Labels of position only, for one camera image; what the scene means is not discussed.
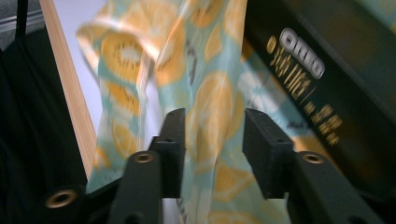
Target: black cloth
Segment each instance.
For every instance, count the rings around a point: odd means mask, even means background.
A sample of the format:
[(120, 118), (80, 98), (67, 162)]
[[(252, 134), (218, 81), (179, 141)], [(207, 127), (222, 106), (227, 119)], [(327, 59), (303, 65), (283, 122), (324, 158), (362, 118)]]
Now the black cloth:
[(36, 223), (36, 202), (87, 182), (47, 30), (0, 56), (0, 223)]

